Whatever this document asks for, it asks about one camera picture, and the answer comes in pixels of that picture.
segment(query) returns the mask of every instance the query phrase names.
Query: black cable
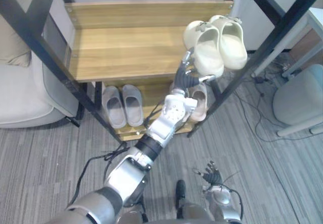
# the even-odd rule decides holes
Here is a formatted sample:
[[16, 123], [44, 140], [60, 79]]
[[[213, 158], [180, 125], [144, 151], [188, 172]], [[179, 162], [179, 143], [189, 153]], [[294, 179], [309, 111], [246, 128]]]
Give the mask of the black cable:
[[224, 184], [220, 184], [219, 186], [224, 186], [224, 187], [226, 187], [229, 190], [229, 192], [234, 192], [234, 193], [236, 193], [238, 195], [238, 197], [239, 197], [239, 204], [240, 204], [240, 220], [242, 220], [244, 208], [243, 208], [242, 198], [241, 198], [239, 192], [236, 191], [236, 190], [234, 190], [234, 189], [229, 188], [228, 186], [226, 186]]
[[113, 151], [111, 153], [111, 156], [109, 158], [104, 159], [105, 161], [108, 161], [108, 162], [107, 162], [107, 165], [105, 166], [104, 172], [103, 172], [103, 183], [106, 180], [106, 173], [107, 173], [107, 170], [108, 170], [109, 166], [112, 163], [112, 160], [115, 159], [117, 156], [119, 156], [121, 153], [128, 151], [128, 149], [129, 149], [129, 147], [126, 147], [126, 148], [124, 148], [122, 150], [119, 150], [119, 151], [118, 150], [115, 150], [115, 151]]
[[240, 170], [236, 171], [234, 174], [229, 175], [225, 180], [223, 180], [222, 184], [224, 184], [228, 179], [232, 178], [234, 175], [236, 175], [239, 172], [240, 172]]
[[157, 109], [157, 107], [162, 104], [164, 102], [164, 99], [161, 100], [160, 102], [157, 103], [157, 105], [154, 107], [154, 109], [150, 112], [150, 114], [145, 118], [145, 120], [143, 121], [143, 125], [146, 129], [148, 129], [149, 127], [149, 122], [150, 122], [150, 118], [152, 118], [155, 114], [161, 112], [162, 109], [159, 109], [157, 111], [155, 111]]
[[245, 110], [245, 108], [244, 108], [244, 106], [243, 106], [243, 100], [241, 99], [241, 97], [238, 95], [238, 93], [237, 92], [234, 92], [234, 95], [236, 96], [236, 97], [238, 97], [238, 99], [239, 99], [239, 101], [240, 101], [240, 104], [241, 104], [241, 106], [242, 106], [242, 111], [243, 111], [243, 115], [244, 115], [244, 118], [246, 119], [246, 122], [247, 122], [247, 125], [248, 125], [248, 127], [250, 128], [250, 130], [251, 130], [251, 132], [252, 132], [252, 134], [255, 136], [255, 137], [257, 137], [257, 138], [259, 138], [261, 141], [264, 141], [264, 142], [276, 142], [276, 141], [282, 141], [282, 140], [288, 140], [288, 141], [298, 141], [298, 140], [303, 140], [303, 139], [307, 139], [307, 138], [311, 138], [311, 137], [314, 137], [314, 136], [317, 136], [317, 135], [320, 135], [320, 134], [323, 134], [323, 133], [319, 133], [319, 134], [316, 134], [316, 135], [311, 135], [311, 136], [307, 136], [307, 137], [302, 137], [302, 138], [295, 138], [295, 139], [293, 139], [293, 138], [279, 138], [279, 139], [273, 139], [273, 140], [266, 140], [266, 139], [263, 139], [259, 134], [258, 134], [258, 132], [257, 132], [257, 127], [259, 126], [259, 124], [260, 124], [260, 122], [261, 122], [261, 119], [262, 119], [262, 117], [263, 117], [263, 113], [259, 110], [259, 108], [258, 107], [255, 107], [254, 105], [252, 106], [254, 109], [256, 109], [257, 110], [257, 112], [258, 112], [258, 114], [259, 114], [259, 120], [258, 120], [258, 122], [257, 122], [257, 124], [256, 124], [256, 126], [255, 126], [255, 128], [253, 129], [252, 127], [251, 127], [251, 124], [250, 124], [250, 122], [249, 122], [249, 120], [248, 120], [248, 118], [247, 118], [247, 115], [246, 115], [246, 110]]
[[[258, 114], [259, 114], [259, 120], [258, 120], [258, 122], [257, 122], [257, 124], [256, 124], [256, 126], [255, 126], [254, 131], [253, 131], [253, 129], [252, 129], [252, 127], [251, 127], [251, 124], [250, 124], [250, 122], [249, 122], [249, 120], [248, 120], [248, 118], [247, 118], [246, 110], [245, 110], [245, 108], [244, 108], [244, 106], [243, 106], [243, 103], [242, 103], [242, 102], [243, 102], [243, 100], [241, 99], [241, 97], [240, 97], [236, 92], [234, 92], [234, 94], [235, 94], [235, 96], [237, 96], [237, 97], [238, 97], [238, 99], [239, 99], [239, 102], [240, 102], [241, 107], [242, 107], [242, 110], [243, 110], [244, 118], [245, 118], [245, 120], [246, 120], [246, 122], [247, 122], [247, 125], [248, 125], [248, 127], [249, 127], [250, 131], [252, 132], [252, 134], [253, 134], [255, 137], [258, 137], [261, 141], [264, 141], [264, 142], [276, 142], [276, 141], [280, 141], [280, 140], [297, 141], [297, 140], [302, 140], [302, 139], [306, 139], [306, 138], [311, 138], [311, 137], [314, 137], [314, 136], [317, 136], [317, 135], [323, 134], [323, 133], [320, 133], [320, 134], [317, 134], [317, 135], [307, 136], [307, 137], [298, 138], [298, 139], [280, 138], [280, 139], [274, 139], [274, 140], [265, 140], [265, 139], [263, 139], [262, 137], [260, 137], [260, 135], [257, 133], [257, 127], [258, 127], [258, 125], [259, 125], [259, 124], [260, 124], [260, 122], [261, 122], [262, 112], [259, 110], [259, 108], [258, 108], [258, 107], [252, 106], [253, 108], [255, 108], [255, 109], [257, 110], [257, 112], [258, 112]], [[260, 146], [261, 150], [263, 151], [263, 153], [264, 153], [264, 155], [265, 155], [265, 157], [266, 157], [266, 159], [267, 159], [267, 161], [268, 161], [269, 165], [271, 166], [271, 168], [272, 168], [272, 170], [273, 170], [273, 172], [274, 172], [274, 174], [275, 174], [275, 176], [276, 176], [276, 178], [277, 178], [278, 182], [279, 182], [279, 183], [280, 183], [280, 185], [282, 186], [282, 189], [283, 189], [283, 191], [284, 191], [284, 193], [285, 193], [285, 195], [286, 195], [286, 197], [287, 197], [287, 199], [288, 199], [288, 202], [289, 202], [289, 204], [290, 204], [290, 206], [291, 206], [291, 208], [292, 208], [292, 210], [293, 210], [293, 212], [294, 212], [295, 218], [297, 219], [298, 223], [300, 224], [300, 220], [299, 220], [299, 218], [298, 218], [298, 216], [297, 216], [297, 213], [296, 213], [296, 210], [295, 210], [295, 208], [294, 208], [294, 205], [293, 205], [293, 203], [292, 203], [292, 201], [291, 201], [291, 199], [290, 199], [290, 197], [289, 197], [289, 195], [288, 195], [288, 193], [287, 193], [287, 190], [286, 190], [285, 186], [283, 185], [283, 182], [282, 182], [282, 181], [281, 181], [281, 179], [279, 178], [279, 176], [278, 176], [278, 174], [277, 174], [277, 172], [276, 172], [276, 170], [275, 170], [275, 168], [274, 168], [274, 165], [272, 164], [272, 162], [271, 162], [270, 158], [268, 157], [268, 155], [267, 155], [267, 153], [266, 153], [266, 151], [265, 151], [264, 147], [262, 146], [262, 144], [261, 144], [260, 142], [258, 142], [258, 144], [259, 144], [259, 146]]]
[[82, 173], [81, 173], [81, 175], [80, 175], [80, 177], [79, 177], [79, 179], [78, 179], [78, 181], [77, 181], [74, 196], [72, 197], [72, 199], [71, 199], [71, 201], [69, 202], [68, 206], [72, 205], [72, 204], [75, 202], [76, 198], [78, 197], [79, 192], [80, 192], [80, 185], [81, 185], [82, 179], [83, 179], [83, 177], [84, 177], [84, 175], [85, 175], [85, 172], [86, 172], [87, 167], [89, 166], [90, 162], [91, 162], [92, 160], [99, 159], [99, 158], [104, 158], [104, 157], [105, 157], [105, 155], [92, 157], [92, 158], [90, 158], [90, 159], [86, 162], [86, 164], [85, 164], [85, 166], [84, 166], [84, 168], [83, 168], [83, 171], [82, 171]]
[[105, 161], [108, 161], [108, 160], [110, 160], [110, 159], [112, 158], [112, 159], [111, 159], [111, 161], [112, 161], [116, 156], [118, 156], [118, 155], [119, 155], [119, 154], [121, 154], [122, 152], [125, 152], [125, 151], [127, 151], [127, 150], [129, 149], [129, 147], [126, 147], [126, 145], [127, 145], [127, 143], [126, 143], [126, 142], [122, 142], [122, 144], [120, 144], [120, 146], [119, 146], [116, 150], [114, 150], [114, 151], [112, 151], [112, 152], [109, 152], [109, 153], [107, 153], [107, 154], [105, 154], [105, 155], [100, 155], [100, 156], [96, 156], [96, 157], [91, 157], [91, 158], [86, 162], [86, 164], [85, 164], [85, 166], [84, 166], [84, 168], [83, 168], [83, 171], [82, 171], [82, 173], [81, 173], [81, 175], [80, 175], [80, 177], [79, 177], [79, 179], [78, 179], [78, 181], [77, 181], [76, 188], [75, 188], [75, 192], [74, 192], [74, 196], [72, 197], [72, 199], [71, 199], [71, 201], [69, 202], [68, 206], [72, 205], [72, 204], [75, 202], [76, 198], [78, 197], [78, 195], [79, 195], [79, 193], [80, 193], [80, 186], [81, 186], [82, 179], [83, 179], [83, 177], [84, 177], [84, 175], [85, 175], [85, 172], [86, 172], [87, 167], [89, 166], [90, 162], [91, 162], [92, 160], [99, 159], [99, 158], [104, 158], [104, 160], [105, 160]]

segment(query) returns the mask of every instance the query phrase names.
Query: stool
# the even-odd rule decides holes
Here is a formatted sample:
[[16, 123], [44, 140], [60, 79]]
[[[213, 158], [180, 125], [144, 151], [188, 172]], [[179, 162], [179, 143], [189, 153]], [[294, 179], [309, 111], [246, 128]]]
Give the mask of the stool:
[[279, 136], [323, 123], [323, 66], [312, 65], [280, 87], [273, 99], [277, 120], [291, 125]]

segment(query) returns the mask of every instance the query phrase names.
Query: desk leg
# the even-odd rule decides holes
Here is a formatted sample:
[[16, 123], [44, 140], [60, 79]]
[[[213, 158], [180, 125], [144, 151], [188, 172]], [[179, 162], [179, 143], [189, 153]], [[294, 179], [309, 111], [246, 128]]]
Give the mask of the desk leg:
[[323, 116], [318, 116], [318, 117], [314, 117], [313, 119], [307, 120], [305, 122], [290, 126], [290, 127], [286, 127], [280, 131], [277, 132], [277, 135], [280, 137], [283, 136], [287, 136], [289, 134], [292, 134], [294, 132], [298, 132], [310, 127], [313, 127], [317, 124], [323, 123]]
[[297, 24], [290, 30], [290, 32], [277, 44], [272, 53], [263, 61], [262, 64], [251, 74], [254, 78], [258, 76], [277, 56], [280, 54], [286, 46], [306, 27], [307, 16], [303, 16]]
[[282, 76], [288, 78], [296, 69], [302, 66], [305, 62], [315, 56], [323, 48], [323, 43], [320, 41], [315, 47], [313, 47], [307, 54], [305, 54], [301, 59], [299, 59], [293, 66], [291, 66], [287, 71], [285, 71]]

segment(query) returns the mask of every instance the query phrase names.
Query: shoe rack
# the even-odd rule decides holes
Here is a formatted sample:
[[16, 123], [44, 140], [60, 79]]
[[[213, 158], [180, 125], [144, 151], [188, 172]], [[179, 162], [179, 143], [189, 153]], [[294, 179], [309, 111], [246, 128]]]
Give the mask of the shoe rack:
[[[66, 4], [76, 29], [69, 71], [78, 82], [137, 86], [146, 117], [169, 91], [185, 52], [185, 27], [194, 20], [227, 15], [232, 5], [233, 1]], [[178, 133], [193, 126], [188, 122]], [[116, 129], [122, 140], [139, 139], [144, 132], [144, 126]]]

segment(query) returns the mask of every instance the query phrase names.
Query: floor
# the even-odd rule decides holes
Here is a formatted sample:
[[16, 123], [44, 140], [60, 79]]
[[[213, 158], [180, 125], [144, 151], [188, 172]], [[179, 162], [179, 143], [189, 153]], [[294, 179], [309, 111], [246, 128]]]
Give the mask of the floor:
[[[224, 87], [231, 76], [226, 73], [219, 84]], [[267, 77], [273, 84], [259, 84], [257, 90], [246, 79], [236, 92], [253, 105], [259, 91], [263, 92], [260, 110], [278, 123], [271, 102], [275, 85], [282, 79], [274, 74]], [[259, 115], [244, 106], [254, 127]], [[264, 139], [277, 139], [277, 129], [262, 120], [258, 132]], [[289, 137], [306, 136], [308, 132], [302, 131]], [[65, 121], [32, 129], [0, 129], [0, 223], [48, 221], [64, 210], [73, 196], [87, 159], [117, 145], [89, 113], [79, 129]], [[207, 207], [201, 193], [206, 183], [192, 168], [203, 170], [213, 160], [224, 178], [238, 172], [226, 184], [242, 196], [243, 223], [323, 223], [322, 156], [323, 135], [298, 141], [259, 140], [249, 129], [237, 96], [231, 95], [195, 135], [189, 139], [185, 134], [175, 136], [158, 157], [144, 192], [147, 216], [149, 220], [176, 216], [173, 195], [178, 179], [186, 181], [190, 201]], [[81, 195], [102, 187], [104, 167], [103, 160], [90, 165]], [[239, 209], [236, 197], [234, 202]]]

